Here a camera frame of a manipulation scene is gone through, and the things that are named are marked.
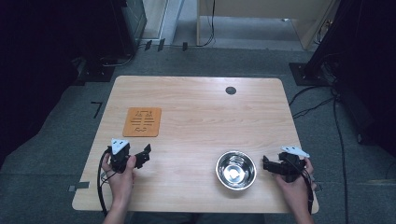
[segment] metal bowl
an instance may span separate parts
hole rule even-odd
[[[247,189],[256,179],[253,160],[240,151],[229,151],[221,155],[216,164],[219,181],[228,189]]]

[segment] table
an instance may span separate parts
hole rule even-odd
[[[234,87],[235,94],[228,94]],[[123,137],[129,107],[160,107],[157,137]],[[262,156],[277,161],[282,146],[300,146],[282,83],[276,78],[118,77],[82,173],[73,207],[101,210],[96,175],[111,138],[127,139],[130,153],[151,144],[150,161],[135,169],[131,211],[287,213],[280,190],[262,169]],[[215,166],[226,151],[253,159],[256,181],[244,191],[226,189]],[[107,208],[111,191],[104,186]],[[315,200],[313,212],[318,211]]]
[[[212,16],[213,1],[215,0],[197,0],[197,45],[200,45],[200,17]],[[303,49],[308,49],[336,1],[338,0],[216,0],[215,16],[292,19]]]

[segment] black wire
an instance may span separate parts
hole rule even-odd
[[[303,177],[303,180],[304,180],[304,182],[306,184],[306,190],[307,190],[307,193],[308,193],[308,212],[309,212],[309,214],[312,214],[312,204],[314,202],[314,192],[313,192],[312,186],[311,186],[312,180],[311,180],[310,174],[306,170],[301,171],[299,168],[297,168],[294,165],[294,163],[289,161],[288,158],[286,158],[286,157],[285,157],[285,161],[287,161],[291,166],[293,166],[294,169],[300,174],[300,176]]]
[[[215,25],[214,25],[214,22],[213,22],[213,20],[214,20],[214,18],[215,18],[215,7],[216,7],[216,0],[213,0],[213,7],[212,7],[212,22],[211,22],[211,25],[210,25],[210,28],[211,28],[212,33],[210,34],[210,37],[209,37],[209,39],[206,41],[205,44],[203,44],[203,45],[197,45],[197,47],[205,47],[205,46],[209,45],[209,44],[212,42],[212,40],[215,38]]]
[[[100,205],[102,206],[102,213],[103,215],[105,215],[105,217],[107,216],[107,209],[106,209],[106,205],[105,205],[105,200],[103,199],[103,192],[102,192],[102,184],[100,183],[100,173],[102,170],[102,162],[103,159],[105,157],[105,155],[107,154],[107,152],[109,152],[109,150],[105,150],[102,154],[102,157],[99,160],[99,167],[98,167],[98,175],[97,175],[97,179],[96,179],[96,186],[97,186],[97,190],[98,190],[98,196],[99,196],[99,202]]]
[[[293,96],[293,98],[290,100],[289,105],[293,104],[293,102],[295,101],[295,99],[297,98],[297,96],[301,95],[303,92],[309,91],[309,90],[312,90],[312,89],[315,89],[315,88],[319,88],[319,87],[323,87],[323,86],[307,87],[307,88],[305,88],[305,89],[300,90],[300,91],[297,92],[297,93]]]
[[[338,124],[337,113],[335,110],[336,102],[337,102],[337,97],[334,97],[334,101],[332,104],[332,112],[334,113],[335,126],[337,127],[337,132],[338,132],[338,136],[340,137],[340,144],[341,144],[342,163],[343,163],[343,178],[344,178],[344,207],[345,207],[345,219],[346,219],[346,224],[347,224],[347,223],[349,223],[349,213],[348,213],[348,199],[347,199],[346,155],[345,155],[344,139],[343,139],[343,135],[341,135],[340,126]]]
[[[309,108],[309,109],[302,110],[302,111],[300,111],[300,112],[294,114],[294,115],[293,115],[293,118],[294,118],[294,119],[297,119],[297,118],[299,118],[299,117],[302,117],[302,116],[306,115],[309,111],[314,110],[314,109],[317,109],[318,107],[320,107],[320,106],[322,106],[322,105],[326,105],[327,103],[331,102],[332,99],[334,99],[334,97],[332,97],[332,98],[330,98],[330,99],[327,99],[327,100],[321,102],[320,104],[318,104],[318,105],[316,105],[316,106],[314,106],[314,107],[311,107],[311,108]]]
[[[361,11],[362,11],[362,8],[363,8],[363,2],[364,2],[364,0],[361,0],[361,5],[360,5],[360,9],[359,9],[359,16],[358,16],[358,20],[357,20],[357,24],[356,24],[356,29],[355,29],[355,36],[353,37],[354,39],[351,41],[352,44],[348,47],[348,49],[344,49],[344,50],[336,52],[336,53],[330,53],[330,54],[324,55],[321,58],[322,62],[324,62],[325,59],[328,58],[328,57],[346,53],[348,50],[352,49],[353,46],[356,44],[355,40],[358,38],[359,26],[361,25]]]

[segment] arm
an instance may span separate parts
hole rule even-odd
[[[110,211],[107,213],[104,223],[124,223],[128,205],[131,201],[132,189],[134,187],[134,164],[136,157],[131,156],[127,162],[125,171],[122,174],[114,174],[111,166],[107,163],[110,154],[106,154],[102,163],[102,169],[106,172],[108,183],[113,195],[113,202]]]
[[[311,161],[307,158],[304,159],[306,162],[306,171],[312,175],[314,167]],[[281,175],[275,175],[276,183],[279,185],[283,192],[286,203],[288,204],[290,211],[293,213],[296,222],[299,224],[314,223],[314,219],[308,212],[308,193],[307,187],[302,176],[299,176],[294,182],[287,183]]]

